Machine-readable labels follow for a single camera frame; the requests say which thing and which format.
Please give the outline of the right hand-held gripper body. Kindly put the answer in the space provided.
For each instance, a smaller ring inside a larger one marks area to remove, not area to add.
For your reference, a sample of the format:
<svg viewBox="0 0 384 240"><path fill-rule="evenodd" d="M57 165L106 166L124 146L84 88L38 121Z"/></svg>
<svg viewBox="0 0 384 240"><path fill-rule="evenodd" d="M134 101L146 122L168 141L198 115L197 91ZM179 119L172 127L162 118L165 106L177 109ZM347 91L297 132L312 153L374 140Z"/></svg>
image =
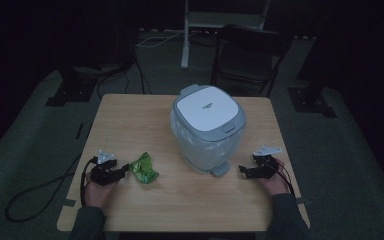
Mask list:
<svg viewBox="0 0 384 240"><path fill-rule="evenodd" d="M259 150L253 152L252 157L258 166L258 177L270 179L278 172L279 164L274 159L273 154L281 153L280 147L271 147L262 145Z"/></svg>

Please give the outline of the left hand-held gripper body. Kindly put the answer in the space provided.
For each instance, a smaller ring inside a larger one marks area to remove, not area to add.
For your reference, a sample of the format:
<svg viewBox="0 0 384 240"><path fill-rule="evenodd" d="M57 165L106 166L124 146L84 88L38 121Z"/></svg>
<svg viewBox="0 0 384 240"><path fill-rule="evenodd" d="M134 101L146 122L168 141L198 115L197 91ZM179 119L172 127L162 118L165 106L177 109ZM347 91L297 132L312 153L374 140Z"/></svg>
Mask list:
<svg viewBox="0 0 384 240"><path fill-rule="evenodd" d="M93 163L95 166L90 174L90 179L93 182L106 186L116 181L112 168L117 165L117 159L113 154L99 150L98 154L94 157Z"/></svg>

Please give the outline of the green plastic wrapper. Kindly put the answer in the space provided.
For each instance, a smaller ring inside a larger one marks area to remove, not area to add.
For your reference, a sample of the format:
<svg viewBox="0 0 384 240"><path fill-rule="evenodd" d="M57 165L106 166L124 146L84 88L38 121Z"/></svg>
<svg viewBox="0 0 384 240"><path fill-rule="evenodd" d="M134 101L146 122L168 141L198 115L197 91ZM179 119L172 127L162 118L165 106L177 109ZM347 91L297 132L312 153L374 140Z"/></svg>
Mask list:
<svg viewBox="0 0 384 240"><path fill-rule="evenodd" d="M142 184L150 184L159 177L159 173L153 169L152 157L148 152L129 164L129 172Z"/></svg>

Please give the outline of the person's right hand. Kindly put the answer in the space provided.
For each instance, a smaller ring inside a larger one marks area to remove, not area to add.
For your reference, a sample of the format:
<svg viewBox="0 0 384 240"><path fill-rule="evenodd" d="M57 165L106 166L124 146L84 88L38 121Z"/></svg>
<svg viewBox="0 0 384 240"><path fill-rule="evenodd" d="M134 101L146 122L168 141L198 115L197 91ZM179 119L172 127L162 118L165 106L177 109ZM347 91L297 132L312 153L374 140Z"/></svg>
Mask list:
<svg viewBox="0 0 384 240"><path fill-rule="evenodd" d="M285 181L286 177L283 171L284 162L280 159L276 159L280 165L279 171L273 175L270 179L258 179L257 182L263 187L267 194L271 197L279 194L289 194L289 187Z"/></svg>

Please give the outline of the person's left hand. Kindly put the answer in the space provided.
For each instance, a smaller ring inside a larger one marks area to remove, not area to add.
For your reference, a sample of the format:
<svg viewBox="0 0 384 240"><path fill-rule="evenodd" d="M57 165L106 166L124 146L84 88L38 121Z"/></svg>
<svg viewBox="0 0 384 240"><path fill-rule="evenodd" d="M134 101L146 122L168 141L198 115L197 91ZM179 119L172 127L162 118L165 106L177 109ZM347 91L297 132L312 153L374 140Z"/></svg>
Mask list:
<svg viewBox="0 0 384 240"><path fill-rule="evenodd" d="M87 184L84 192L85 205L105 209L110 203L118 183L113 182L106 186L101 186L89 177L87 177L86 180Z"/></svg>

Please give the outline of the grey and white trash can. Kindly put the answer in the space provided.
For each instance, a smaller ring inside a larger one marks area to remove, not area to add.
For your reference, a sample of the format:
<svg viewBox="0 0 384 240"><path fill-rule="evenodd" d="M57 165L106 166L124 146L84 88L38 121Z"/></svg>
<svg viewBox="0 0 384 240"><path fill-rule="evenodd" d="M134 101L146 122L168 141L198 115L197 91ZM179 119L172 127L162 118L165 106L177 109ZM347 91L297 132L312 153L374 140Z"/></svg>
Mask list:
<svg viewBox="0 0 384 240"><path fill-rule="evenodd" d="M228 161L239 146L246 116L225 91L194 84L174 100L170 125L186 164L197 173L219 177L230 169Z"/></svg>

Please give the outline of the black stand base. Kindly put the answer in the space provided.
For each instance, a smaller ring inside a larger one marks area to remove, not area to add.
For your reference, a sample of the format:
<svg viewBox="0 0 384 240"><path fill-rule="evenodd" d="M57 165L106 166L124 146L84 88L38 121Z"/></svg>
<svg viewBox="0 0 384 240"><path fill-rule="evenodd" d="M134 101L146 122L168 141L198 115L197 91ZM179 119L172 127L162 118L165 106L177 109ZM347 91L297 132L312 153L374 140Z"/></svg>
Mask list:
<svg viewBox="0 0 384 240"><path fill-rule="evenodd" d="M308 88L289 87L288 94L296 112L320 113L325 118L336 118L337 115L330 107L321 92Z"/></svg>
<svg viewBox="0 0 384 240"><path fill-rule="evenodd" d="M62 82L54 96L49 97L46 106L62 107L67 102L88 102L97 83L97 78L76 71L71 66L57 68Z"/></svg>

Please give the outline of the black folding chair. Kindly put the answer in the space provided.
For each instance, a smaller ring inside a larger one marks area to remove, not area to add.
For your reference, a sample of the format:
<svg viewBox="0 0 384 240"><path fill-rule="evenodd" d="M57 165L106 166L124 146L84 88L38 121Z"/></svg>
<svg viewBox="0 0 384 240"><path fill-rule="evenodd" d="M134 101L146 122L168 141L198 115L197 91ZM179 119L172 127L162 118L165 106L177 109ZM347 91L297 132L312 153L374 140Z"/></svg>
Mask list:
<svg viewBox="0 0 384 240"><path fill-rule="evenodd" d="M278 71L290 50L292 38L276 32L225 25L216 34L216 50L211 84L219 78L260 86L268 86L269 98Z"/></svg>

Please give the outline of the white metal stand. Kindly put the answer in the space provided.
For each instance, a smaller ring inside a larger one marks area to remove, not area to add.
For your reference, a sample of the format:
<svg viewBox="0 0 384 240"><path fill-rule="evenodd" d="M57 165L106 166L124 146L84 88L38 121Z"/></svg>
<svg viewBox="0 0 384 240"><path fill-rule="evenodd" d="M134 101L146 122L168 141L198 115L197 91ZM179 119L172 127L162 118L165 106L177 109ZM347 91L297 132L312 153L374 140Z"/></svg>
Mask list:
<svg viewBox="0 0 384 240"><path fill-rule="evenodd" d="M270 3L271 0L265 0L258 14L250 14L191 11L190 0L184 0L184 35L180 68L186 70L189 67L191 28L219 29L228 24L237 24L262 30Z"/></svg>

